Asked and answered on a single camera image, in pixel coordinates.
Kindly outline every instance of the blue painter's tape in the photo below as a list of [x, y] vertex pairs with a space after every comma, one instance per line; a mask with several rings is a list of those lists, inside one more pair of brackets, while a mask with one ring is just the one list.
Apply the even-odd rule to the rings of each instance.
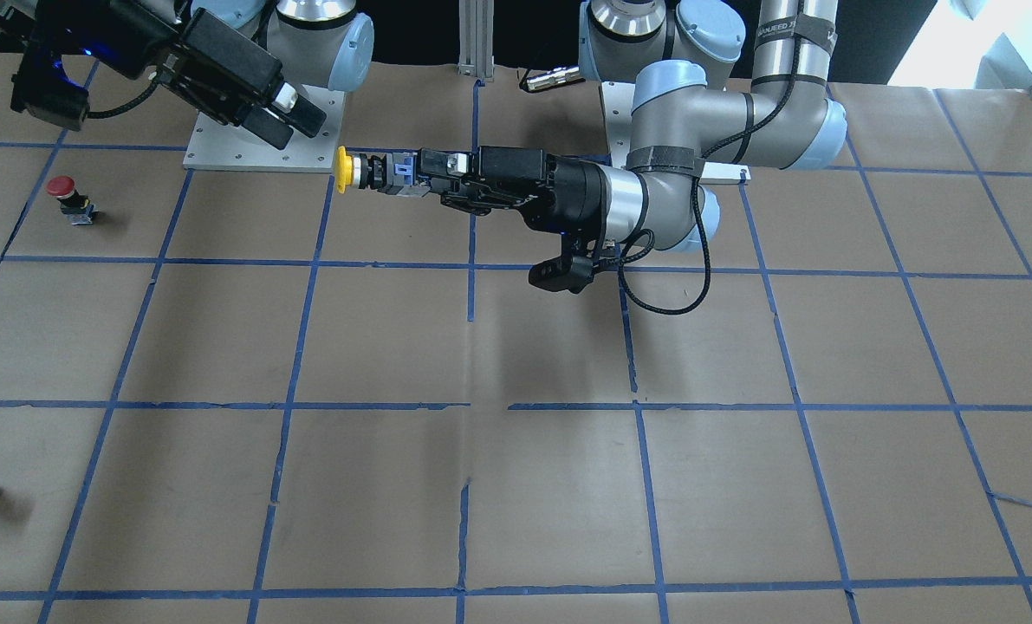
[[107, 430], [110, 429], [110, 422], [112, 416], [116, 414], [116, 403], [119, 400], [119, 393], [123, 390], [124, 381], [127, 380], [127, 368], [131, 365], [131, 359], [134, 356], [135, 344], [138, 344], [138, 336], [142, 332], [142, 326], [144, 320], [147, 320], [147, 311], [150, 309], [150, 303], [153, 300], [154, 289], [156, 284], [158, 284], [158, 276], [160, 270], [164, 265], [165, 254], [170, 248], [172, 241], [172, 233], [175, 232], [175, 225], [181, 218], [181, 212], [184, 209], [184, 202], [186, 202], [188, 197], [188, 188], [192, 185], [192, 176], [195, 172], [188, 171], [186, 176], [184, 176], [184, 185], [181, 187], [181, 194], [175, 201], [175, 207], [172, 209], [172, 216], [170, 217], [170, 223], [168, 228], [165, 230], [165, 237], [162, 240], [162, 248], [158, 252], [158, 261], [154, 265], [154, 271], [151, 274], [150, 284], [147, 285], [147, 292], [142, 296], [142, 304], [138, 307], [138, 317], [134, 321], [134, 325], [131, 328], [131, 337], [127, 341], [127, 348], [123, 351], [123, 361], [119, 366], [119, 371], [116, 372], [116, 384], [110, 389], [110, 396], [107, 399], [107, 408], [104, 410], [103, 420], [100, 422], [100, 430], [96, 433], [95, 442], [92, 446], [92, 454], [89, 457], [88, 467], [84, 470], [84, 483], [80, 485], [79, 493], [76, 496], [76, 504], [73, 507], [73, 513], [68, 520], [68, 528], [65, 529], [65, 537], [61, 543], [61, 552], [57, 556], [57, 563], [53, 568], [53, 576], [50, 578], [50, 589], [47, 592], [47, 597], [41, 603], [41, 610], [39, 612], [39, 619], [37, 621], [39, 624], [45, 624], [50, 619], [50, 610], [53, 609], [53, 600], [57, 593], [57, 589], [61, 585], [62, 573], [65, 572], [65, 564], [68, 561], [68, 553], [71, 552], [73, 548], [73, 540], [76, 537], [76, 529], [79, 526], [80, 517], [84, 515], [84, 503], [88, 501], [89, 491], [92, 489], [92, 481], [95, 478], [96, 466], [100, 462], [100, 451], [103, 451], [104, 440], [107, 438]]
[[837, 155], [843, 150], [847, 139], [847, 110], [843, 104], [828, 100], [828, 113], [824, 114], [824, 126], [819, 127], [816, 138], [809, 143], [801, 158], [797, 159], [788, 169], [824, 169], [832, 165]]
[[1013, 505], [1020, 505], [1020, 506], [1032, 508], [1032, 501], [1027, 500], [1027, 498], [1022, 498], [1022, 497], [1019, 497], [1019, 496], [1012, 496], [1012, 495], [1004, 494], [1004, 493], [1001, 493], [1001, 492], [994, 492], [992, 490], [987, 491], [987, 494], [990, 494], [992, 497], [997, 498], [998, 501], [1011, 502]]
[[746, 40], [746, 25], [721, 0], [681, 0], [678, 24], [694, 46], [721, 63], [735, 63]]
[[670, 594], [717, 594], [746, 592], [825, 592], [843, 589], [841, 581], [778, 581], [775, 584], [671, 584]]
[[457, 500], [457, 508], [459, 508], [460, 521], [457, 522], [457, 585], [456, 589], [464, 591], [465, 589], [465, 562], [467, 561], [469, 549], [469, 482], [471, 480], [465, 480], [465, 485], [461, 487], [461, 496]]
[[334, 64], [330, 68], [327, 88], [331, 91], [355, 91], [369, 74], [369, 62], [374, 58], [374, 21], [369, 15], [358, 13], [346, 31], [346, 40], [337, 48]]
[[107, 400], [0, 399], [0, 407], [43, 407], [50, 409], [93, 409], [107, 407]]
[[501, 585], [496, 588], [469, 589], [471, 596], [565, 596], [603, 594], [653, 594], [654, 585]]
[[759, 228], [753, 220], [753, 212], [750, 209], [749, 198], [746, 197], [746, 187], [740, 185], [738, 193], [743, 200], [743, 210], [746, 216], [746, 226], [750, 232], [750, 241], [753, 242], [753, 253], [759, 259], [759, 268], [762, 271], [762, 285], [766, 291], [766, 299], [770, 302], [770, 311], [774, 315], [774, 332], [777, 334], [777, 347], [781, 351], [781, 362], [785, 365], [785, 374], [788, 379], [789, 392], [793, 394], [793, 403], [797, 407], [797, 421], [801, 424], [801, 435], [804, 438], [805, 449], [808, 450], [808, 461], [812, 465], [813, 477], [816, 479], [816, 490], [819, 492], [819, 500], [824, 503], [824, 518], [828, 521], [829, 533], [832, 536], [832, 548], [835, 551], [835, 560], [840, 569], [840, 581], [843, 582], [843, 591], [847, 611], [851, 614], [851, 624], [861, 624], [859, 616], [859, 605], [853, 599], [853, 589], [851, 587], [851, 573], [847, 568], [847, 557], [843, 551], [843, 543], [840, 540], [840, 529], [835, 520], [835, 511], [832, 507], [831, 495], [828, 491], [828, 483], [824, 481], [824, 469], [819, 464], [819, 457], [816, 454], [816, 442], [813, 440], [812, 427], [808, 425], [808, 414], [806, 414], [801, 394], [797, 391], [797, 374], [793, 370], [793, 359], [789, 356], [788, 342], [785, 340], [785, 330], [781, 327], [781, 316], [777, 311], [777, 300], [774, 296], [774, 287], [770, 282], [770, 272], [766, 267], [766, 259], [762, 253], [762, 240], [759, 237]]
[[657, 98], [685, 87], [707, 87], [709, 74], [697, 63], [671, 59], [657, 61], [643, 67], [635, 78], [635, 98], [631, 101], [631, 110]]
[[588, 0], [585, 0], [578, 18], [578, 68], [581, 76], [585, 79], [595, 79], [600, 81], [600, 73], [596, 72], [596, 59], [591, 53], [591, 37], [588, 33]]
[[53, 150], [57, 143], [20, 143], [14, 141], [0, 141], [0, 147], [35, 147], [36, 150]]
[[[701, 221], [705, 224], [705, 236], [709, 240], [712, 240], [716, 230], [720, 228], [720, 200], [709, 189], [705, 189], [705, 204], [703, 204], [703, 208], [701, 209]], [[694, 225], [692, 232], [689, 232], [688, 236], [682, 238], [678, 244], [668, 249], [667, 252], [698, 252], [702, 247], [701, 230], [697, 225]]]
[[627, 306], [627, 296], [623, 290], [623, 281], [619, 278], [616, 281], [618, 282], [619, 291], [619, 311], [623, 316], [623, 348], [627, 352], [627, 376], [631, 380], [631, 392], [638, 394], [639, 368], [635, 367], [635, 343], [631, 339], [631, 307]]
[[[963, 141], [962, 134], [959, 133], [959, 129], [957, 129], [957, 127], [954, 125], [954, 120], [950, 118], [950, 113], [948, 113], [946, 106], [943, 106], [942, 100], [939, 101], [939, 105], [940, 107], [943, 108], [943, 114], [946, 116], [947, 123], [950, 124], [952, 129], [956, 133], [956, 137], [959, 138], [959, 142], [960, 144], [962, 144], [963, 151], [966, 151], [968, 157], [970, 158], [970, 164], [974, 166], [975, 172], [978, 173], [979, 180], [981, 180], [982, 185], [985, 185], [985, 177], [981, 175], [981, 172], [978, 169], [978, 166], [976, 165], [974, 158], [972, 158], [972, 155], [968, 153], [966, 147], [966, 142]], [[988, 481], [988, 479], [986, 478], [986, 471], [981, 466], [981, 459], [978, 458], [978, 452], [976, 452], [974, 446], [974, 439], [972, 439], [970, 435], [970, 430], [967, 429], [966, 421], [963, 418], [962, 407], [959, 406], [959, 402], [957, 402], [957, 399], [955, 398], [955, 391], [952, 389], [950, 381], [948, 381], [947, 379], [946, 368], [943, 367], [943, 361], [940, 360], [939, 352], [936, 349], [934, 340], [932, 340], [931, 332], [928, 331], [927, 321], [925, 321], [924, 319], [924, 313], [921, 309], [920, 302], [915, 299], [915, 292], [914, 290], [912, 290], [911, 281], [908, 280], [907, 273], [905, 273], [905, 266], [903, 262], [900, 261], [900, 255], [897, 253], [897, 248], [894, 244], [892, 234], [889, 233], [889, 226], [886, 225], [886, 222], [884, 222], [884, 217], [883, 214], [881, 214], [880, 205], [877, 202], [876, 194], [873, 193], [871, 183], [869, 183], [869, 177], [866, 175], [866, 170], [863, 169], [862, 159], [859, 158], [859, 151], [856, 150], [856, 146], [853, 146], [853, 143], [851, 142], [850, 138], [846, 139], [845, 142], [847, 143], [847, 146], [851, 151], [851, 158], [853, 159], [853, 161], [856, 161], [856, 166], [859, 167], [860, 177], [862, 178], [863, 186], [866, 189], [866, 195], [869, 197], [869, 203], [871, 203], [871, 206], [873, 208], [873, 214], [877, 218], [878, 224], [880, 225], [881, 233], [883, 233], [884, 235], [884, 241], [886, 241], [886, 245], [889, 247], [889, 252], [893, 256], [893, 261], [897, 266], [897, 271], [901, 273], [901, 282], [903, 282], [905, 286], [905, 291], [908, 295], [909, 303], [911, 304], [912, 311], [915, 314], [916, 323], [920, 324], [921, 333], [924, 334], [924, 340], [925, 342], [927, 342], [928, 351], [931, 352], [932, 363], [935, 364], [936, 372], [938, 372], [939, 374], [939, 380], [942, 381], [943, 391], [947, 395], [947, 400], [953, 406], [952, 410], [954, 412], [956, 423], [959, 424], [959, 431], [963, 435], [963, 441], [964, 444], [966, 444], [967, 452], [970, 454], [970, 461], [974, 465], [974, 469], [978, 474], [978, 481], [981, 483], [982, 489], [986, 492], [990, 492], [991, 490], [990, 481]], [[1031, 273], [1030, 266], [1025, 264], [1025, 268], [1028, 269], [1028, 273]], [[992, 497], [990, 497], [990, 500], [988, 500], [988, 502], [990, 502], [990, 510], [992, 515], [994, 515], [994, 521], [997, 523], [997, 527], [1000, 530], [1000, 534], [1002, 534], [1004, 546], [1006, 546], [1007, 549], [1007, 555], [1009, 556], [1009, 560], [1011, 560], [1012, 562], [1012, 567], [1015, 568], [1015, 572], [1018, 573], [1020, 584], [1022, 584], [1024, 588], [1025, 597], [1028, 600], [1028, 606], [1031, 609], [1032, 613], [1031, 586], [1026, 581], [1026, 573], [1024, 572], [1023, 564], [1020, 563], [1020, 557], [1018, 550], [1015, 550], [1015, 545], [1012, 543], [1012, 537], [1009, 534], [1009, 530], [1007, 530], [1007, 525], [1006, 523], [1004, 523], [1004, 517], [1000, 513], [999, 506], [996, 504], [994, 500], [992, 500]]]
[[654, 564], [654, 593], [657, 595], [658, 621], [670, 624], [670, 607], [666, 597], [666, 576], [662, 571], [662, 538], [658, 537], [657, 512], [654, 507], [654, 483], [651, 478], [650, 448], [646, 444], [646, 423], [643, 408], [635, 402], [635, 430], [639, 435], [639, 462], [643, 469], [643, 494], [646, 495], [646, 522], [651, 533], [651, 558]]
[[263, 589], [263, 599], [448, 599], [454, 588]]

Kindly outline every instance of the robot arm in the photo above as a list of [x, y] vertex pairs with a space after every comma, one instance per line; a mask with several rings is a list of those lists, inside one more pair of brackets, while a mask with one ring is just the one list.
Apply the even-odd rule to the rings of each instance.
[[[659, 309], [632, 296], [657, 313], [689, 311], [707, 292], [707, 236], [720, 219], [715, 195], [700, 187], [705, 162], [821, 169], [840, 153], [845, 111], [824, 90], [836, 4], [764, 0], [752, 92], [740, 94], [721, 88], [744, 27], [720, 0], [682, 0], [672, 12], [663, 0], [586, 0], [582, 75], [635, 81], [624, 167], [513, 147], [421, 150], [392, 155], [391, 165], [341, 151], [338, 190], [433, 191], [445, 205], [479, 216], [518, 209], [528, 228], [562, 238], [560, 256], [528, 274], [531, 285], [550, 291], [580, 292], [595, 273], [651, 250], [703, 250], [705, 289], [692, 305]], [[638, 241], [646, 249], [627, 257]], [[621, 258], [616, 245], [623, 247]]]
[[79, 130], [89, 94], [61, 67], [87, 53], [127, 78], [156, 67], [154, 81], [223, 124], [241, 126], [282, 150], [294, 130], [318, 134], [326, 113], [286, 81], [281, 61], [191, 1], [21, 1], [34, 18], [13, 75], [11, 107]]

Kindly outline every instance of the aluminum base plate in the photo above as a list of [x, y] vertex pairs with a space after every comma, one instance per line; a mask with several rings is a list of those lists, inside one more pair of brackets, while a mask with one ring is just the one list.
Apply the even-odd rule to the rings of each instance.
[[293, 173], [330, 173], [334, 150], [343, 129], [342, 91], [302, 86], [297, 91], [327, 114], [322, 130], [314, 138], [296, 132], [285, 150], [255, 137], [246, 128], [220, 126], [205, 114], [196, 118], [188, 151], [186, 169], [208, 171], [282, 171]]
[[[622, 167], [631, 152], [631, 101], [635, 98], [635, 85], [631, 83], [602, 83], [600, 102], [604, 107], [604, 132], [612, 151], [612, 166]], [[745, 165], [727, 165], [706, 162], [701, 175], [702, 185], [738, 185], [749, 180], [750, 169]]]

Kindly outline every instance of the red emergency stop button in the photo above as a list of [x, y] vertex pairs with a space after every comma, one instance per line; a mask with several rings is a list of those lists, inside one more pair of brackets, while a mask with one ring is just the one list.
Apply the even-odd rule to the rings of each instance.
[[50, 193], [56, 198], [67, 198], [68, 195], [73, 194], [75, 189], [76, 183], [73, 182], [72, 177], [59, 175], [46, 184], [45, 193]]

